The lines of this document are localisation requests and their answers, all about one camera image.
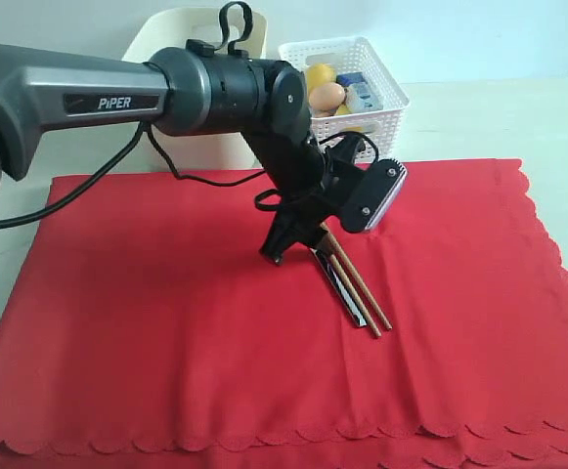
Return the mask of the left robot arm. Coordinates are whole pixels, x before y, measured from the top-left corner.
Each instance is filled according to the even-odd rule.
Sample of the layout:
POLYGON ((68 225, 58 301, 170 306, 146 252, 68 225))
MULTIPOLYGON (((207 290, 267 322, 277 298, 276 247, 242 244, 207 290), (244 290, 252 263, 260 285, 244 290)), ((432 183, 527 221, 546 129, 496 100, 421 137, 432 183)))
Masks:
MULTIPOLYGON (((286 62, 219 55, 198 41, 141 64, 0 44, 0 180, 26 176, 46 132, 125 122, 138 137, 242 135, 280 199, 262 246, 273 261, 296 242, 317 243, 330 216, 349 233, 372 225, 371 173, 353 161, 359 136, 320 148, 304 77, 286 62)), ((6 219, 0 230, 45 216, 6 219)))

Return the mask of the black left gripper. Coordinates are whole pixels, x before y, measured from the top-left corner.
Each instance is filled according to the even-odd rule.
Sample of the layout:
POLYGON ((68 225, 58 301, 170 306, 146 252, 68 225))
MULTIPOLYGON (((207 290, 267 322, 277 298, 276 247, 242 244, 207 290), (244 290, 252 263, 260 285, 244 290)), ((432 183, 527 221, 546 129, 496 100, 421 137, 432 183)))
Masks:
POLYGON ((260 254, 279 266, 284 253, 299 239, 307 247, 319 247, 327 235, 323 222, 336 216, 351 191, 358 173, 354 161, 356 153, 365 146, 327 147, 320 181, 303 194, 283 195, 260 254))

